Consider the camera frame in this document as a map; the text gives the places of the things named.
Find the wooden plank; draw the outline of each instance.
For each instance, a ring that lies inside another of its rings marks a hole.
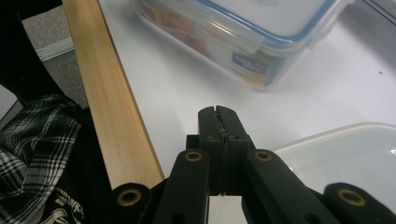
[[[97,0],[64,0],[64,10],[111,187],[163,180],[134,95]]]

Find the plastic food container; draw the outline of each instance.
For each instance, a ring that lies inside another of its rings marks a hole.
[[[396,126],[360,123],[271,150],[307,187],[323,193],[330,184],[352,184],[396,213]],[[209,223],[246,223],[240,198],[210,200]]]
[[[273,84],[307,46],[326,35],[353,0],[138,0],[161,28],[259,89]]]

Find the white table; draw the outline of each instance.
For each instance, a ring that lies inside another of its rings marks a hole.
[[[269,149],[355,123],[396,124],[396,27],[361,1],[269,91],[154,32],[133,16],[134,2],[100,3],[165,176],[207,106],[235,110],[256,147]]]

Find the floor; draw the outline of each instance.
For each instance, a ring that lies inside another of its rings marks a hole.
[[[70,37],[62,6],[29,18],[23,21],[23,25],[35,49],[42,49]],[[73,50],[45,61],[44,65],[68,97],[82,107],[88,106],[76,54]],[[16,102],[0,120],[0,128],[10,121],[21,109],[21,104]]]

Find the black and white checkered cloth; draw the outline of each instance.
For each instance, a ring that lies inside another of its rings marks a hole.
[[[80,129],[62,95],[30,102],[0,131],[0,223],[25,223],[61,177]]]

